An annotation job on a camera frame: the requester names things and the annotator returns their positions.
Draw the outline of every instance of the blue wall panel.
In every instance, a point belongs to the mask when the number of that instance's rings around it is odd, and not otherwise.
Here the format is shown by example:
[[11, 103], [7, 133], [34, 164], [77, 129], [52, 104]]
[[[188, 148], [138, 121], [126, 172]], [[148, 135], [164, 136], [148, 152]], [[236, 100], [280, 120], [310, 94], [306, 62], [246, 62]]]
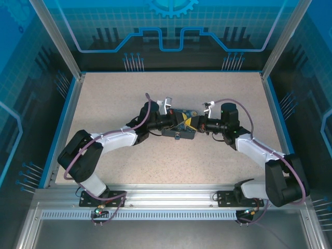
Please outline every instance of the blue wall panel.
[[0, 33], [0, 247], [13, 248], [40, 179], [23, 165], [43, 170], [73, 76], [29, 1], [0, 0]]
[[261, 70], [297, 2], [47, 0], [46, 4], [83, 71], [143, 70], [134, 57], [126, 58], [130, 53], [144, 58], [144, 70], [168, 71]]
[[310, 185], [313, 189], [330, 193], [331, 11], [331, 1], [312, 1], [271, 73], [294, 150], [302, 158]]

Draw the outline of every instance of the aluminum frame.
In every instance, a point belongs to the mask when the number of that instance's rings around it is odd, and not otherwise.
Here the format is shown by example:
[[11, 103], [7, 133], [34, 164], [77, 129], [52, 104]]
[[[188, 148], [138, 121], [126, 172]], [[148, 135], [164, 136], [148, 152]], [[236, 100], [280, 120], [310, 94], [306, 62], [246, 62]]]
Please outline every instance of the aluminum frame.
[[[276, 112], [275, 105], [270, 87], [265, 79], [262, 79], [263, 87], [266, 91], [267, 100], [271, 109], [272, 117], [276, 125], [276, 130], [281, 142], [282, 150], [286, 153], [289, 152], [287, 142], [282, 131], [281, 123]], [[79, 99], [79, 93], [82, 87], [80, 86], [73, 90], [71, 96], [70, 111], [65, 116], [63, 131], [60, 132], [59, 141], [57, 143], [57, 152], [64, 147], [67, 140], [68, 131], [74, 117], [75, 108]], [[56, 175], [57, 162], [56, 158], [52, 161], [51, 172], [53, 176]], [[57, 211], [74, 211], [74, 210], [92, 210], [88, 207], [78, 206], [78, 197], [75, 196], [76, 186], [73, 185], [54, 185], [50, 184], [50, 188], [37, 189], [30, 207], [30, 211], [26, 218], [23, 231], [17, 246], [17, 249], [32, 248], [35, 243], [40, 217], [45, 210]], [[246, 208], [238, 207], [218, 207], [217, 203], [212, 200], [212, 195], [218, 190], [233, 190], [232, 184], [222, 185], [133, 185], [133, 184], [108, 184], [112, 190], [125, 190], [127, 191], [127, 200], [125, 206], [121, 210], [132, 210], [141, 212], [144, 210], [200, 210], [202, 212], [210, 212], [212, 210], [245, 210]], [[305, 204], [300, 206], [285, 205], [277, 208], [273, 205], [269, 210], [300, 210], [303, 220], [303, 230], [307, 233], [308, 241], [311, 248], [328, 248], [325, 241], [323, 232], [319, 226], [317, 216], [312, 206], [310, 197], [307, 198]]]
[[284, 28], [282, 34], [280, 35], [275, 47], [273, 48], [273, 51], [271, 52], [270, 57], [268, 58], [262, 70], [263, 79], [266, 80], [269, 77], [270, 73], [272, 72], [272, 69], [277, 63], [286, 45], [293, 36], [295, 29], [302, 20], [302, 17], [305, 15], [311, 1], [312, 0], [299, 0], [289, 21], [286, 24], [286, 27]]
[[55, 21], [52, 18], [51, 13], [48, 11], [43, 0], [29, 0], [32, 7], [36, 11], [38, 17], [43, 23], [47, 33], [50, 35], [52, 41], [60, 52], [64, 62], [67, 64], [69, 70], [76, 79], [80, 80], [81, 71], [70, 52], [64, 38], [61, 35]]

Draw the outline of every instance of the beige work surface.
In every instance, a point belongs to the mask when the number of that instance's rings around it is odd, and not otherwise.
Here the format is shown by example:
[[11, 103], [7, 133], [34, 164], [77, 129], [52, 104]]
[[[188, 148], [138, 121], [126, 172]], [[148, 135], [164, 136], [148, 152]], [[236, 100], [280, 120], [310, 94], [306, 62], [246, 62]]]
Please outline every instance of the beige work surface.
[[[281, 150], [258, 73], [87, 73], [68, 141], [81, 129], [99, 133], [123, 127], [140, 113], [146, 92], [154, 101], [169, 96], [173, 108], [196, 110], [199, 115], [204, 102], [236, 99], [252, 116], [255, 137]], [[239, 106], [238, 110], [240, 124], [250, 130], [245, 112]], [[212, 117], [220, 118], [219, 104]], [[64, 180], [63, 173], [60, 167], [56, 183], [73, 183]], [[193, 140], [179, 141], [150, 135], [137, 146], [105, 154], [96, 173], [108, 184], [233, 184], [264, 176], [246, 155], [201, 133]]]

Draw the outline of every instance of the enclosure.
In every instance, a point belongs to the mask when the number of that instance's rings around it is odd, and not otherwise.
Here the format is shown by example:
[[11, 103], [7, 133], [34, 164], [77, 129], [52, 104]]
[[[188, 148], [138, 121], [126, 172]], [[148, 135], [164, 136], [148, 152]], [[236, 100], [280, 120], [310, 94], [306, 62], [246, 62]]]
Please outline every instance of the enclosure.
[[[1, 248], [330, 248], [331, 11], [328, 0], [0, 0]], [[58, 155], [78, 130], [123, 127], [146, 92], [198, 115], [240, 101], [257, 139], [299, 156], [310, 196], [240, 227], [247, 207], [214, 194], [264, 169], [211, 134], [150, 135], [98, 162], [128, 194], [95, 228]]]

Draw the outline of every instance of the metal base plate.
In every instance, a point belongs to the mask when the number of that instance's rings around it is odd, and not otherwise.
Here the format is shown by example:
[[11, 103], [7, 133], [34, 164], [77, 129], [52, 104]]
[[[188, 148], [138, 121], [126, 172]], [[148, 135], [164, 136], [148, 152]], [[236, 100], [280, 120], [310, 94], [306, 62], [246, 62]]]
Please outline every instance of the metal base plate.
[[[110, 191], [108, 194], [108, 197], [113, 197], [113, 196], [117, 196], [120, 195], [122, 193], [125, 193], [125, 191]], [[117, 208], [121, 202], [122, 198], [118, 198], [115, 199], [109, 203], [106, 204], [106, 207], [108, 208]], [[92, 198], [88, 193], [86, 193], [85, 191], [82, 191], [81, 193], [81, 198], [79, 200], [79, 206], [80, 207], [85, 207], [85, 208], [96, 208], [98, 205], [101, 204], [101, 201], [96, 200], [94, 198]]]
[[[233, 191], [218, 191], [217, 192], [217, 197], [218, 197], [218, 207], [219, 208], [236, 208], [239, 206]], [[260, 200], [259, 202], [259, 207], [264, 206], [264, 201]], [[257, 202], [254, 201], [253, 199], [246, 199], [242, 200], [240, 203], [240, 206], [245, 206], [249, 208], [254, 208], [257, 206]]]

